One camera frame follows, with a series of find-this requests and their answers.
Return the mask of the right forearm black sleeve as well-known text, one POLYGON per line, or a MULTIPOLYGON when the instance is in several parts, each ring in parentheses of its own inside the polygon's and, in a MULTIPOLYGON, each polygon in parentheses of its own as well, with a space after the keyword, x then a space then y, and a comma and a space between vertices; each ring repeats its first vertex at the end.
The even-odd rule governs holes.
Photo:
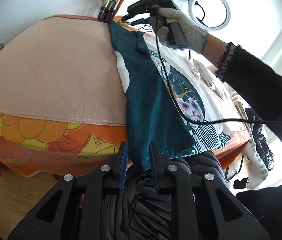
POLYGON ((240 46, 207 35, 202 52, 216 76, 237 91, 269 126, 282 126, 282 77, 240 46))

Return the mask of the right hand grey glove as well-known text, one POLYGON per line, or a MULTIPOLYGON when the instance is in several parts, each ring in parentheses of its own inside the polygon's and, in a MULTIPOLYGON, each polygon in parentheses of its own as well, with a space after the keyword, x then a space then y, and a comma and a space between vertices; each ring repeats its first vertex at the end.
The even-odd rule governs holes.
MULTIPOLYGON (((206 30, 195 25, 195 23, 188 18, 186 14, 179 10, 172 8, 160 8, 158 13, 164 18, 172 18, 176 20, 181 26, 186 43, 181 46, 180 50, 189 49, 198 54, 202 54, 208 35, 206 30)), ((156 18, 156 16, 150 17, 150 24, 162 45, 168 48, 177 49, 175 45, 172 45, 171 42, 168 41, 168 34, 170 30, 162 21, 159 20, 159 18, 156 18)))

